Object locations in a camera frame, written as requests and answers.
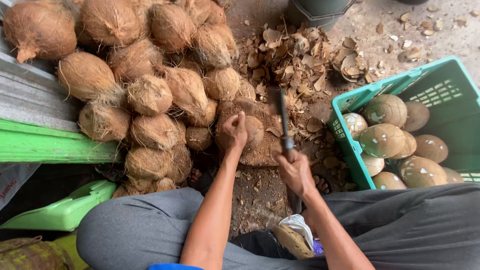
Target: gray pants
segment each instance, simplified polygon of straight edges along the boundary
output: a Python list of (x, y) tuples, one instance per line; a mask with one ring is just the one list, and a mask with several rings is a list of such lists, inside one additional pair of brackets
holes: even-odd
[[(183, 188), (101, 203), (83, 218), (77, 248), (95, 270), (147, 269), (177, 263), (202, 202)], [(480, 269), (480, 185), (368, 190), (324, 197), (377, 270)], [(254, 255), (227, 243), (224, 269), (327, 269), (309, 260)]]

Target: person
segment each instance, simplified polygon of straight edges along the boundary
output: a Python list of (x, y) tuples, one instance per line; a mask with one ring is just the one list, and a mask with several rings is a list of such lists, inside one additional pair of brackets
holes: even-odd
[(247, 140), (245, 114), (221, 132), (228, 147), (205, 197), (191, 188), (105, 201), (82, 219), (81, 258), (121, 269), (480, 269), (480, 187), (452, 184), (321, 196), (306, 156), (281, 154), (280, 177), (305, 203), (302, 213), (324, 253), (288, 260), (228, 242), (233, 184)]

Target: green plastic crate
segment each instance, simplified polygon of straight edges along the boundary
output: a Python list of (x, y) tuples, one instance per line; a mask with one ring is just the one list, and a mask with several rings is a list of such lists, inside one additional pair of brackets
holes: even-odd
[[(403, 101), (420, 101), (430, 110), (428, 123), (412, 134), (441, 138), (449, 149), (440, 165), (459, 172), (466, 181), (480, 182), (480, 94), (460, 59), (454, 56), (344, 93), (332, 100), (327, 125), (344, 153), (352, 180), (360, 189), (375, 189), (342, 114), (359, 112), (380, 94), (397, 95)], [(398, 161), (386, 159), (391, 168)]]

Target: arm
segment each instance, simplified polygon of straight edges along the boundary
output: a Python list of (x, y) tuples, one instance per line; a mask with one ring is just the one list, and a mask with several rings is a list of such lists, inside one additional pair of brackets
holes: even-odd
[(205, 270), (222, 269), (232, 214), (233, 182), (247, 141), (245, 113), (231, 116), (222, 126), (225, 157), (188, 232), (180, 263)]
[(307, 206), (309, 218), (324, 247), (328, 268), (374, 269), (320, 196), (312, 178), (307, 156), (295, 150), (293, 156), (294, 162), (290, 164), (281, 154), (276, 155), (276, 160), (280, 163), (280, 177)]

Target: coconut husk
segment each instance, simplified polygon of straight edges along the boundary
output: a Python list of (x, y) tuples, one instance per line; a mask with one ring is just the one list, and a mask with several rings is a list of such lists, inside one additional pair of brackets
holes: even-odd
[(130, 114), (121, 107), (88, 103), (80, 110), (78, 124), (82, 132), (95, 141), (121, 141), (127, 136)]
[(187, 128), (186, 133), (187, 145), (195, 151), (203, 151), (212, 145), (213, 137), (207, 127)]
[(211, 70), (204, 81), (207, 95), (216, 101), (232, 101), (240, 88), (240, 76), (233, 68)]
[(18, 49), (17, 60), (60, 59), (75, 51), (74, 21), (50, 1), (19, 2), (5, 12), (3, 30)]
[(96, 100), (122, 105), (125, 90), (117, 83), (107, 63), (86, 52), (74, 52), (59, 61), (59, 81), (70, 95), (83, 100)]
[(144, 74), (161, 69), (162, 54), (149, 39), (140, 39), (121, 49), (113, 49), (108, 65), (118, 82), (131, 82)]
[(80, 17), (85, 31), (101, 44), (129, 45), (140, 36), (140, 20), (127, 0), (85, 0)]
[(173, 96), (164, 79), (145, 74), (128, 86), (128, 102), (135, 111), (155, 116), (164, 112), (172, 105)]
[(165, 114), (157, 116), (138, 115), (134, 118), (130, 134), (143, 147), (168, 150), (177, 144), (180, 131)]
[(203, 115), (208, 107), (202, 78), (184, 68), (165, 67), (165, 79), (173, 95), (173, 103), (190, 115)]
[(149, 14), (153, 37), (161, 49), (176, 51), (191, 45), (195, 24), (181, 7), (155, 4)]
[(125, 158), (125, 169), (131, 177), (161, 179), (171, 165), (171, 155), (163, 150), (133, 147)]

